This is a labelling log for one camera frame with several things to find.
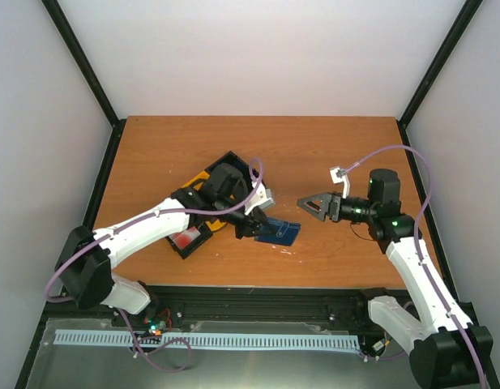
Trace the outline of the blue card holder wallet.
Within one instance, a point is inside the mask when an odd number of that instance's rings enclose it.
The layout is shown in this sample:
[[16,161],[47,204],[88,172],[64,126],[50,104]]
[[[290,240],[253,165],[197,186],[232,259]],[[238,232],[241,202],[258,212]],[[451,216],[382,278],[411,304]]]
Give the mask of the blue card holder wallet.
[[254,240],[275,246],[292,246],[300,231],[299,223],[268,217],[267,224],[260,228],[259,235]]

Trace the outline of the black bin with blue cards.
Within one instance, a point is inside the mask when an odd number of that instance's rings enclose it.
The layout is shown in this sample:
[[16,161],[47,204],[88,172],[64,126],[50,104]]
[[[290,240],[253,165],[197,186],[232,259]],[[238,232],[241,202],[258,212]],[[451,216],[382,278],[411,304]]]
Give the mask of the black bin with blue cards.
[[256,160],[247,163],[235,152],[226,152],[205,168],[208,177],[201,190],[216,198],[242,201],[255,188],[261,176],[261,170],[256,165]]

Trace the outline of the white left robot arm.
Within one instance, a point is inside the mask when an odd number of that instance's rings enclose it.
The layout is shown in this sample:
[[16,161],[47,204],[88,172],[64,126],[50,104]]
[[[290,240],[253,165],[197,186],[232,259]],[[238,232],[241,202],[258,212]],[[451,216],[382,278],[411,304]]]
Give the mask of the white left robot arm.
[[147,287],[114,274],[114,268],[154,242],[213,220],[233,225],[238,239],[269,232],[264,208],[274,202],[271,190],[261,173],[250,170],[249,175],[222,163],[129,220],[94,231],[83,225],[72,230],[54,273],[67,300],[81,310],[98,305],[124,310],[139,325],[152,325],[159,306]]

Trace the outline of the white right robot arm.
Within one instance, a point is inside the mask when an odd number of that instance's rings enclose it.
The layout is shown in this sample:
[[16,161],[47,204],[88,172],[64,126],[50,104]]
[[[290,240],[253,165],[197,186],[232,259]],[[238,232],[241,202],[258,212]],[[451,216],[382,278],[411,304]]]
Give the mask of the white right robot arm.
[[321,221],[367,224],[370,237],[400,274],[417,311],[409,313],[392,296],[372,297],[367,302],[370,321],[408,354],[420,387],[477,383],[485,388],[493,338],[455,301],[429,256],[417,222],[401,211],[397,172],[371,170],[366,198],[350,196],[350,181],[342,168],[333,168],[331,179],[343,185],[342,192],[301,198],[298,207]]

